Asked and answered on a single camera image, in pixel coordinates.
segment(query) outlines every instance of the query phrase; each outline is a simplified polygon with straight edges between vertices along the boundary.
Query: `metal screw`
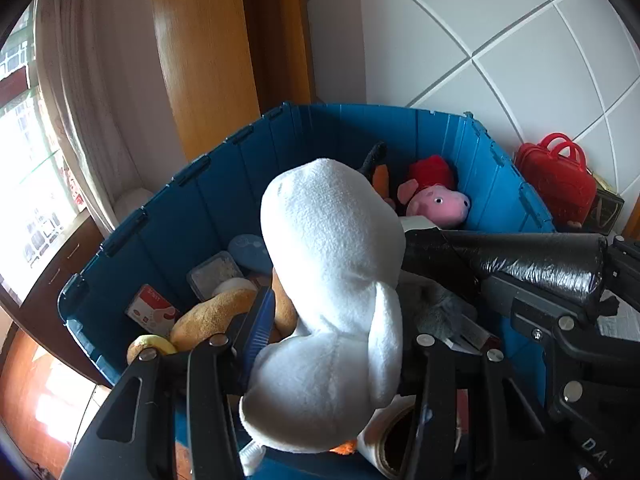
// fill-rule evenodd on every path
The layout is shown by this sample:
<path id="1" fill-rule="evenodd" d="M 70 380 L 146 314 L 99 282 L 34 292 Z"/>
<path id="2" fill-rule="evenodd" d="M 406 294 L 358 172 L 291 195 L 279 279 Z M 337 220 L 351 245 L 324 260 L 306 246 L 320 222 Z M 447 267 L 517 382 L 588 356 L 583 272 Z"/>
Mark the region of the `metal screw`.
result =
<path id="1" fill-rule="evenodd" d="M 416 342 L 420 346 L 433 346 L 436 343 L 436 340 L 432 335 L 429 334 L 420 334 L 417 338 L 415 338 Z"/>
<path id="2" fill-rule="evenodd" d="M 491 348 L 487 353 L 486 357 L 492 363 L 499 363 L 504 359 L 504 354 L 500 352 L 497 348 Z"/>
<path id="3" fill-rule="evenodd" d="M 153 361 L 158 355 L 158 350 L 155 348 L 145 348 L 138 354 L 138 359 L 141 361 Z"/>
<path id="4" fill-rule="evenodd" d="M 575 326 L 574 318 L 570 316 L 562 316 L 558 320 L 558 326 L 560 327 L 560 330 L 564 330 L 565 332 L 573 330 Z"/>
<path id="5" fill-rule="evenodd" d="M 582 397 L 582 385 L 578 381 L 571 381 L 564 386 L 562 394 L 566 402 L 576 402 Z"/>
<path id="6" fill-rule="evenodd" d="M 229 338 L 226 336 L 226 334 L 223 334 L 222 332 L 214 334 L 209 338 L 209 344 L 211 346 L 224 346 L 228 342 L 229 342 Z"/>

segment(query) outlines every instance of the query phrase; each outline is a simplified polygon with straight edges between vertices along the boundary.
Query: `pink pig face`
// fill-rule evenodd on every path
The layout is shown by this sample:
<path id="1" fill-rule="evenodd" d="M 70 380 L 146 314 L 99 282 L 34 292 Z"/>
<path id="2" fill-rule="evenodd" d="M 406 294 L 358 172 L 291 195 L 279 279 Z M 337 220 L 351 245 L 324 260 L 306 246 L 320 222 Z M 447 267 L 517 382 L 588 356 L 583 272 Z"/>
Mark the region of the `pink pig face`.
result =
<path id="1" fill-rule="evenodd" d="M 411 180 L 402 184 L 398 189 L 399 201 L 406 203 L 415 189 L 417 189 L 417 183 L 414 186 Z M 453 229 L 465 221 L 470 206 L 471 202 L 466 195 L 436 184 L 423 189 L 411 198 L 406 208 L 406 215 L 424 216 L 441 229 Z"/>

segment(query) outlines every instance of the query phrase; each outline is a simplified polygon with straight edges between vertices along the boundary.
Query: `red and white box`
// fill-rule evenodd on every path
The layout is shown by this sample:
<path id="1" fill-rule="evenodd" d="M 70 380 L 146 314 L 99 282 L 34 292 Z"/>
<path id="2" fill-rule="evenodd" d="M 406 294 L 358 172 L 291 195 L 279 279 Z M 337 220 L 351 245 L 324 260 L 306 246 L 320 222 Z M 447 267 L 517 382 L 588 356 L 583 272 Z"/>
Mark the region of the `red and white box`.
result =
<path id="1" fill-rule="evenodd" d="M 168 337 L 180 312 L 151 285 L 143 285 L 127 309 L 127 316 L 151 334 Z"/>

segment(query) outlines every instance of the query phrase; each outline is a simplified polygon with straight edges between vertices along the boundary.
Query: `window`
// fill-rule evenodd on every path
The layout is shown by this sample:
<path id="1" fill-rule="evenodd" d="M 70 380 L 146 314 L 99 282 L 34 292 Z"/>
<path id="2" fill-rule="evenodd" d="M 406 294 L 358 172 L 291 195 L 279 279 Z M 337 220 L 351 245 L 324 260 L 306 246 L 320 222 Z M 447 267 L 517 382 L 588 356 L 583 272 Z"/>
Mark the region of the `window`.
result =
<path id="1" fill-rule="evenodd" d="M 56 239 L 84 208 L 43 113 L 33 17 L 34 3 L 0 50 L 0 86 L 21 69 L 29 82 L 0 102 L 0 285 L 18 304 L 55 253 Z"/>

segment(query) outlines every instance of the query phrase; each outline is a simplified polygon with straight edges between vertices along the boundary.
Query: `black plush tail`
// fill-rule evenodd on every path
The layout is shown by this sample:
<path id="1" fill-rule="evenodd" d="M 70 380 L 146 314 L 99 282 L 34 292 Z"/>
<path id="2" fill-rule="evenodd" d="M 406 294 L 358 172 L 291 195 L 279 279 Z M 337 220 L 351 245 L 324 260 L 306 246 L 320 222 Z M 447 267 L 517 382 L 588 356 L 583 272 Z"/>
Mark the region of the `black plush tail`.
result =
<path id="1" fill-rule="evenodd" d="M 358 170 L 365 178 L 371 182 L 373 173 L 386 157 L 386 144 L 384 142 L 377 143 L 364 159 L 362 167 Z"/>

